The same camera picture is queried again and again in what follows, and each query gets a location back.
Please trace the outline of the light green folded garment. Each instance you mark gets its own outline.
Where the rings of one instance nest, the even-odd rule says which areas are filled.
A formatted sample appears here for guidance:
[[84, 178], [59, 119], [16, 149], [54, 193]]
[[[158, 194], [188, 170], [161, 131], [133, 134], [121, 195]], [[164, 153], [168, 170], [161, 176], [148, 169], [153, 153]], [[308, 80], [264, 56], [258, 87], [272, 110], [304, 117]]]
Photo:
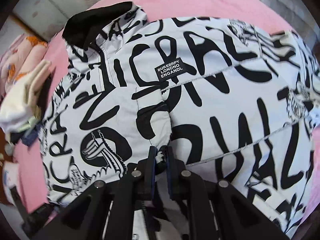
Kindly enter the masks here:
[[5, 134], [6, 141], [10, 143], [10, 133], [12, 132], [22, 132], [27, 131], [29, 129], [33, 129], [33, 127], [41, 121], [41, 116], [42, 111], [40, 108], [37, 108], [33, 116], [31, 116], [27, 121], [20, 121], [9, 131], [9, 133]]

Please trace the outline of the white folded fleece garment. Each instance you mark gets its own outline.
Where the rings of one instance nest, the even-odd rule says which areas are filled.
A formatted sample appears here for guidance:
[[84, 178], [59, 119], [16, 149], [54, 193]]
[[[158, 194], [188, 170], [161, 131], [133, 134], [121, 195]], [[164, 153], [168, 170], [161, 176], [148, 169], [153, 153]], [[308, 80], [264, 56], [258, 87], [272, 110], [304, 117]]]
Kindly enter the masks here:
[[37, 101], [50, 75], [51, 62], [42, 60], [31, 72], [18, 79], [1, 103], [1, 129], [17, 132], [36, 116]]

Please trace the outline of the navy folded garment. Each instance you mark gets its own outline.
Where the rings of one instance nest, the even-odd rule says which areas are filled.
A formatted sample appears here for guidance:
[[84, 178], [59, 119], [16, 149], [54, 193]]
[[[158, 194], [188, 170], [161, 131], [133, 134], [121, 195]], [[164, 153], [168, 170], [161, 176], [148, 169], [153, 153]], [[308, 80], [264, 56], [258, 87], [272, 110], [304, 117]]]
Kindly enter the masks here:
[[31, 146], [38, 138], [39, 130], [41, 128], [41, 123], [36, 124], [33, 129], [27, 130], [21, 137], [21, 141], [25, 146]]

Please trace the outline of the black folded garment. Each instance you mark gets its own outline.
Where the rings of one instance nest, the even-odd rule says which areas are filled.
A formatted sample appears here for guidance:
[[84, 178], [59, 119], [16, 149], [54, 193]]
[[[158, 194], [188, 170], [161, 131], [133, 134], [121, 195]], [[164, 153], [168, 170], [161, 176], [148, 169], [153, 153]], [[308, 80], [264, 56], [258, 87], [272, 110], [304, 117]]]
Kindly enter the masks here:
[[25, 131], [10, 133], [10, 143], [16, 145], [19, 140], [24, 136]]

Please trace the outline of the white pillow blue print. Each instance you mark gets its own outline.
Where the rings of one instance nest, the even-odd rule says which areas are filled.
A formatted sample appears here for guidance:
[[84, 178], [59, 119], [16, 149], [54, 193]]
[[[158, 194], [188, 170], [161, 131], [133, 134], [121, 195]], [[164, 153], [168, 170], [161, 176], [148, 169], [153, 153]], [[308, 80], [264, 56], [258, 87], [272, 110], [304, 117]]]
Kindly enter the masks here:
[[19, 164], [5, 161], [1, 168], [1, 204], [15, 205], [11, 194], [13, 187], [21, 196]]

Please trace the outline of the pink bed blanket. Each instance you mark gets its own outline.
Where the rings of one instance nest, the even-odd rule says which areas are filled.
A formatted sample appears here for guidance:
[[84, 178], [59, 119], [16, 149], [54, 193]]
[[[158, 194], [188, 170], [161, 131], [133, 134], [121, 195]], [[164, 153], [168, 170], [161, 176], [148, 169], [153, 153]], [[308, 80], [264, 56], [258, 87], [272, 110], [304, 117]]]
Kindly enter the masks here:
[[[268, 33], [291, 29], [281, 16], [258, 0], [100, 0], [93, 7], [133, 1], [146, 10], [149, 20], [175, 16], [215, 16], [237, 18], [261, 27]], [[15, 149], [20, 164], [23, 203], [29, 212], [47, 201], [39, 142], [31, 147], [19, 143]]]

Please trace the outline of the black white graffiti jacket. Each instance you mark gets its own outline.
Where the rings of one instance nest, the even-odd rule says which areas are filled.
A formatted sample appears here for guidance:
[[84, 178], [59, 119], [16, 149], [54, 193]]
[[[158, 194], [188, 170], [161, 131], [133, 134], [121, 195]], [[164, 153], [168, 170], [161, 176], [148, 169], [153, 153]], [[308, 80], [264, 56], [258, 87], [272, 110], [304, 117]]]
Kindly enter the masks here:
[[213, 17], [150, 22], [123, 2], [72, 16], [62, 37], [68, 73], [40, 131], [50, 202], [68, 205], [168, 145], [295, 234], [319, 125], [319, 64], [297, 33]]

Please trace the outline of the bear print folded quilt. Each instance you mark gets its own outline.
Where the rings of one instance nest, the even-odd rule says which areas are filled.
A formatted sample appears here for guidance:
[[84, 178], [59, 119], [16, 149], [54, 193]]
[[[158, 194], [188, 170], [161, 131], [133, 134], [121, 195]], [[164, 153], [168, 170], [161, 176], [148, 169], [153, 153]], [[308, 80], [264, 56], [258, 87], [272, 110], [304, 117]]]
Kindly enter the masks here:
[[31, 72], [43, 59], [47, 42], [35, 36], [20, 35], [1, 56], [1, 97], [23, 76]]

